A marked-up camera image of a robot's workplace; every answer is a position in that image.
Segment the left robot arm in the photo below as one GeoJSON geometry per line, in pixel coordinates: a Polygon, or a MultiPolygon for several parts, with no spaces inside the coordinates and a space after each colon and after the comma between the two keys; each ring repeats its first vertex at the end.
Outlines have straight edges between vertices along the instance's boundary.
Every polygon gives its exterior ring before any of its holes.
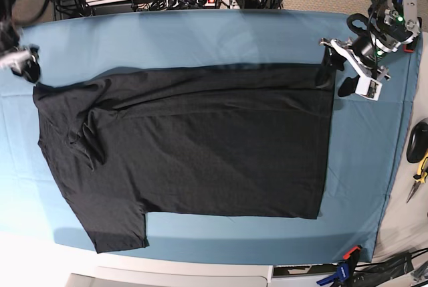
{"type": "Polygon", "coordinates": [[[367,15],[349,15],[346,24],[356,39],[320,40],[325,50],[316,86],[332,85],[335,71],[343,71],[349,63],[356,76],[343,81],[338,95],[357,94],[377,101],[383,82],[390,79],[389,69],[381,65],[383,58],[400,48],[412,53],[419,41],[422,19],[417,15],[417,0],[371,0],[367,15]]]}

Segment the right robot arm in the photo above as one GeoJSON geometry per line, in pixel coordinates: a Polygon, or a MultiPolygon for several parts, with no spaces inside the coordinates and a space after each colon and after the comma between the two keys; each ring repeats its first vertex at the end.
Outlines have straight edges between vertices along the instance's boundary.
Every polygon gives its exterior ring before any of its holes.
{"type": "Polygon", "coordinates": [[[1,0],[1,68],[9,68],[14,75],[36,84],[41,76],[39,47],[20,44],[19,22],[13,19],[15,2],[1,0]]]}

